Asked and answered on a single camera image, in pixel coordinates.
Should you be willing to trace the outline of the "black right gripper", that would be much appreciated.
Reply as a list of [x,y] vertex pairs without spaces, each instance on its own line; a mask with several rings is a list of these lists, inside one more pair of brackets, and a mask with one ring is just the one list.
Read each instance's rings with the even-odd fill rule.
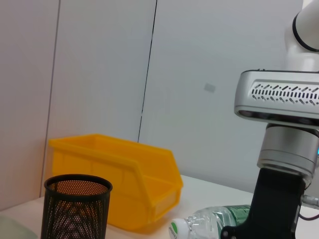
[[260,169],[248,218],[224,227],[220,239],[296,239],[305,187],[302,176]]

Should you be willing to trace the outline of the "clear water bottle green label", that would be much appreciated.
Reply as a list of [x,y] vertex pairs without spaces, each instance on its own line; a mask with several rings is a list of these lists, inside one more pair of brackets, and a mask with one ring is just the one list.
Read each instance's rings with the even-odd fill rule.
[[194,212],[187,218],[171,220],[170,239],[220,239],[225,226],[238,226],[248,218],[250,205],[214,206]]

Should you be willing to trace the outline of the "black mesh pen holder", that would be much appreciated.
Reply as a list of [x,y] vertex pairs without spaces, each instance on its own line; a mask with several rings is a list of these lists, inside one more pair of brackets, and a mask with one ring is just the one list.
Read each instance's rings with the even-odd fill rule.
[[112,184],[97,176],[65,174],[44,182],[40,239],[105,239]]

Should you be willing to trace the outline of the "yellow plastic bin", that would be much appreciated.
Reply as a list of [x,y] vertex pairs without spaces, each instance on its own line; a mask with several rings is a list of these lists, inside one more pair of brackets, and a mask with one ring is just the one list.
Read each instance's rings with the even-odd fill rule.
[[179,204],[183,181],[173,153],[101,134],[51,139],[52,174],[88,174],[111,182],[108,223],[147,227]]

